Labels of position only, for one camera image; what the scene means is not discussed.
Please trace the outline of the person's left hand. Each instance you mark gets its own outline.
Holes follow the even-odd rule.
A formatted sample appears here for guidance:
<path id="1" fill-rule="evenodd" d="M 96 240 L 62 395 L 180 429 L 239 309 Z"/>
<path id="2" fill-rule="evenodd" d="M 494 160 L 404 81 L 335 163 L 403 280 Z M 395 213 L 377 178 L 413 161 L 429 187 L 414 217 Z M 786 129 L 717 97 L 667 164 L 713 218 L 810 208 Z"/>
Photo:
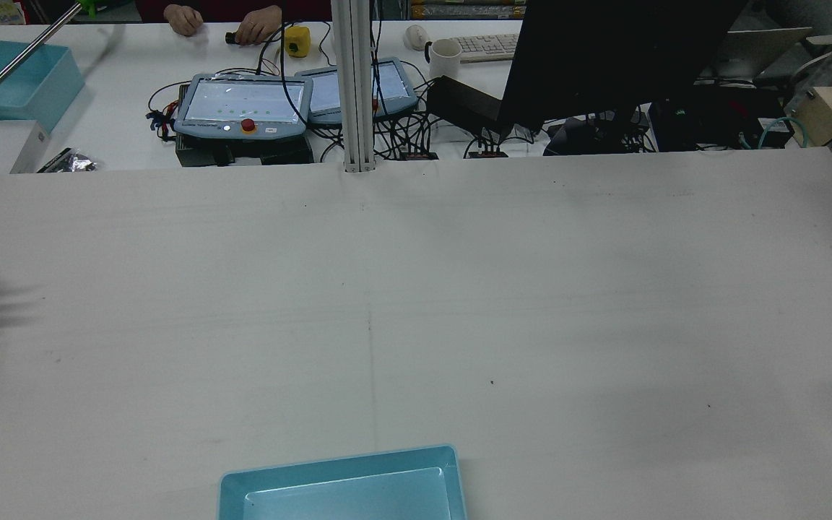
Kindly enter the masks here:
<path id="1" fill-rule="evenodd" d="M 282 9 L 277 4 L 245 14 L 233 40 L 239 46 L 263 43 L 282 26 Z"/>

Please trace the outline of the person's right hand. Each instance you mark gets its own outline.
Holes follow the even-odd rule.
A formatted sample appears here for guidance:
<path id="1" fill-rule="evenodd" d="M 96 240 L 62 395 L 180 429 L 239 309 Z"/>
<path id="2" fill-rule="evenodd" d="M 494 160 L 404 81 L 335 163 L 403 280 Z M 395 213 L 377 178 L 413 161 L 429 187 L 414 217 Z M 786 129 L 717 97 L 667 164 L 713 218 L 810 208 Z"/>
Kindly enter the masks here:
<path id="1" fill-rule="evenodd" d="M 187 38 L 195 36 L 204 25 L 202 15 L 187 4 L 168 4 L 162 11 L 162 17 L 174 33 Z"/>

